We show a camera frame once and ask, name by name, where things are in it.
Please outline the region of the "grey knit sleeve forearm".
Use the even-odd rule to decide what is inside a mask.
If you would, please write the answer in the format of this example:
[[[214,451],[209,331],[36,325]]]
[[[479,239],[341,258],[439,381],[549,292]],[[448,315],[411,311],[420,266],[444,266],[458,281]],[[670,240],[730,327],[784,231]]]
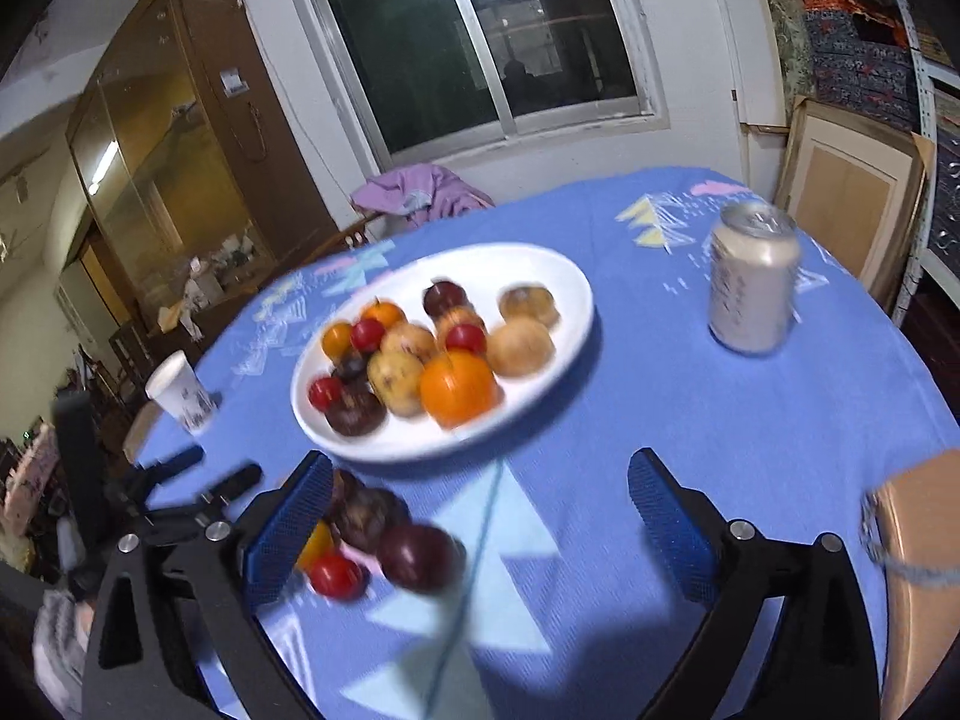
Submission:
[[[94,608],[68,590],[44,593],[32,634],[37,687],[62,718],[82,717],[83,671]]]

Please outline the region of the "person's left hand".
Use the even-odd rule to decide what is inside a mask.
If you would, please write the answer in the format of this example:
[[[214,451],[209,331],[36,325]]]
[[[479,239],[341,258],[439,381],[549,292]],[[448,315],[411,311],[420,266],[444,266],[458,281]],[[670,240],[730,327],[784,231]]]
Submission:
[[[83,543],[67,533],[59,543],[62,589],[70,593],[76,603],[96,606],[103,583],[104,561],[101,556],[88,556]]]

